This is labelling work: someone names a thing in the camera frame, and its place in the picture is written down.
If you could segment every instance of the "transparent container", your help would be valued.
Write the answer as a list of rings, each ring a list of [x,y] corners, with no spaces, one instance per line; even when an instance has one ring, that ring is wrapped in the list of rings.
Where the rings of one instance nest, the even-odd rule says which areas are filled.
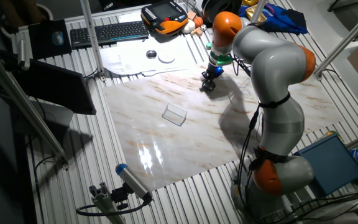
[[[181,126],[186,120],[186,115],[187,111],[176,105],[168,103],[164,113],[162,114],[162,118],[174,123],[177,126]]]

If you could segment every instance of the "blue cap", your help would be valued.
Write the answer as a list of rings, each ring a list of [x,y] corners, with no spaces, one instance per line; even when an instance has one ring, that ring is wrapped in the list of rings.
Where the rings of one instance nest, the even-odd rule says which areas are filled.
[[[127,166],[127,164],[118,164],[116,166],[116,173],[119,175]]]

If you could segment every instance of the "orange ball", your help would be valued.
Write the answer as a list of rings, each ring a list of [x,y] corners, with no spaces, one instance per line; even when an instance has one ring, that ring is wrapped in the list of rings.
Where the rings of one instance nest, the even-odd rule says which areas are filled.
[[[201,27],[201,25],[204,24],[203,18],[201,18],[201,17],[196,17],[196,18],[194,18],[193,21],[196,24],[197,28]]]

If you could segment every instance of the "orange handheld controller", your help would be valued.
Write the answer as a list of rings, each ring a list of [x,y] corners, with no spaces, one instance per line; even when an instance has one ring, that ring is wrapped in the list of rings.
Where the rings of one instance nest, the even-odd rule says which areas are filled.
[[[174,34],[188,20],[186,11],[173,1],[145,6],[141,15],[146,25],[159,34]]]

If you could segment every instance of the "blue cloth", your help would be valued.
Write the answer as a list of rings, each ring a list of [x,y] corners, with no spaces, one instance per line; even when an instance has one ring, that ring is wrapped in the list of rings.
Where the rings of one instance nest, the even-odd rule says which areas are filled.
[[[248,6],[241,6],[239,16],[245,17],[247,8]],[[261,28],[267,32],[289,32],[296,35],[308,33],[305,17],[301,12],[267,3],[263,14],[267,20]]]

